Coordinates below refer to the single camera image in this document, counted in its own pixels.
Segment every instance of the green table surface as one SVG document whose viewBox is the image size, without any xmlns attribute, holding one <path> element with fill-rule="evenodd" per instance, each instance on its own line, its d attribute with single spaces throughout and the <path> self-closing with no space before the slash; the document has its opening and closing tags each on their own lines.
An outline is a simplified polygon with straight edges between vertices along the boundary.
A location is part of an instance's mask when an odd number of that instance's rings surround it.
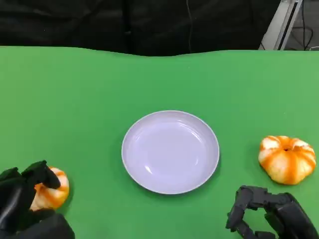
<svg viewBox="0 0 319 239">
<path fill-rule="evenodd" d="M 223 51 L 167 58 L 75 48 L 0 48 L 0 170 L 46 159 L 65 170 L 60 209 L 77 239 L 238 239 L 225 229 L 241 185 L 296 196 L 319 229 L 319 172 L 297 186 L 258 163 L 267 135 L 296 136 L 319 152 L 319 54 Z M 214 130 L 219 165 L 184 195 L 152 193 L 121 160 L 128 128 L 155 111 L 194 114 Z M 263 211 L 247 212 L 270 230 Z"/>
</svg>

